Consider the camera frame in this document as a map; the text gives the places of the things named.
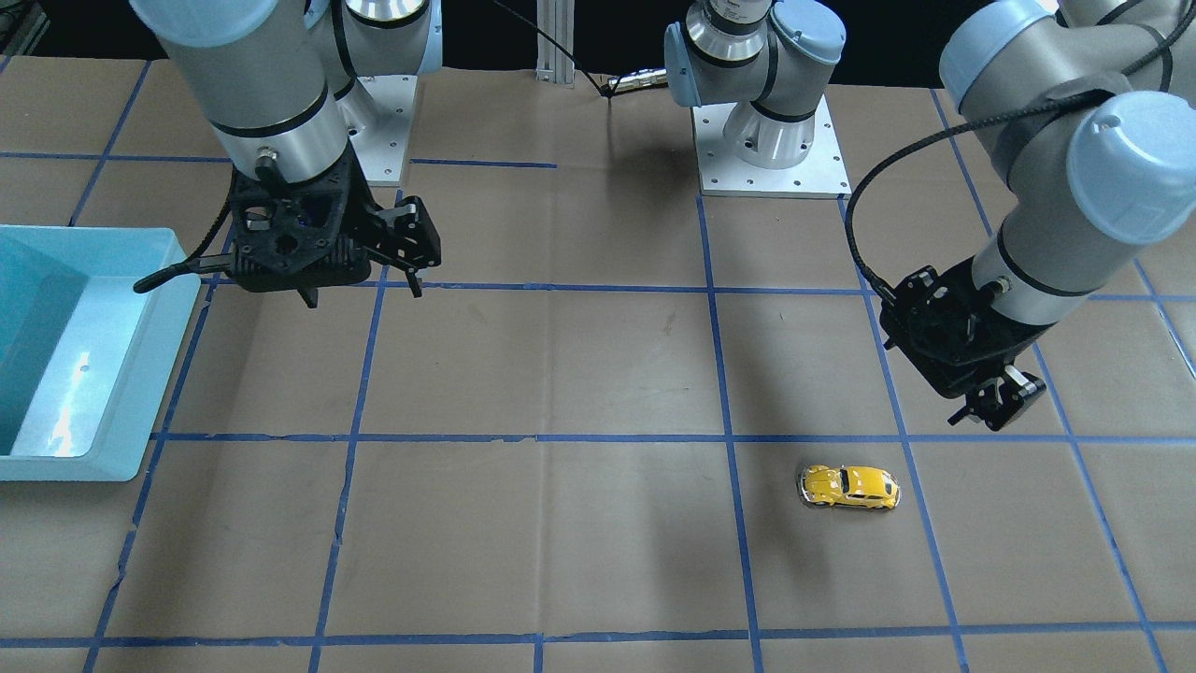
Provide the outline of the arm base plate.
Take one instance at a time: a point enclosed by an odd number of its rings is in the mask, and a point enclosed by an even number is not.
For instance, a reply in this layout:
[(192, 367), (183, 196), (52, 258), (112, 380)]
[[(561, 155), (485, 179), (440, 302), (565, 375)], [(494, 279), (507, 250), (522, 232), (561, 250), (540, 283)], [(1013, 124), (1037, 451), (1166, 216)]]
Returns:
[(764, 118), (748, 102), (692, 108), (704, 196), (837, 198), (853, 192), (826, 98), (799, 122)]
[(372, 186), (402, 186), (409, 159), (419, 78), (362, 77), (338, 102), (364, 178)]

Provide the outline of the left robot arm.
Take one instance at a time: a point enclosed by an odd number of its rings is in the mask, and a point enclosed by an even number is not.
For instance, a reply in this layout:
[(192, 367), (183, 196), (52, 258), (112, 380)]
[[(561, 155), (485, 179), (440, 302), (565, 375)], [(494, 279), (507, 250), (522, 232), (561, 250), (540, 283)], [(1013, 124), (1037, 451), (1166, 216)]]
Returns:
[(994, 1), (939, 71), (1017, 203), (974, 257), (893, 285), (880, 320), (962, 399), (948, 424), (997, 432), (1046, 388), (1014, 359), (1191, 218), (1192, 4)]

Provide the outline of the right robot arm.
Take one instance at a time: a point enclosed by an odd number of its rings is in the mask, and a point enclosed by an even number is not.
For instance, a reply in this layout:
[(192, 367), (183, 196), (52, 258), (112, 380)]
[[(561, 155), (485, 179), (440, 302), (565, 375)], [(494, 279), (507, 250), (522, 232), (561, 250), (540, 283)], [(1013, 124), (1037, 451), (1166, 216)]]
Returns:
[(321, 287), (398, 269), (411, 294), (443, 263), (431, 212), (408, 195), (384, 208), (371, 186), (397, 181), (397, 103), (365, 81), (443, 65), (439, 1), (134, 1), (193, 90), (231, 159), (221, 213), (184, 261), (134, 285), (225, 274), (249, 293)]

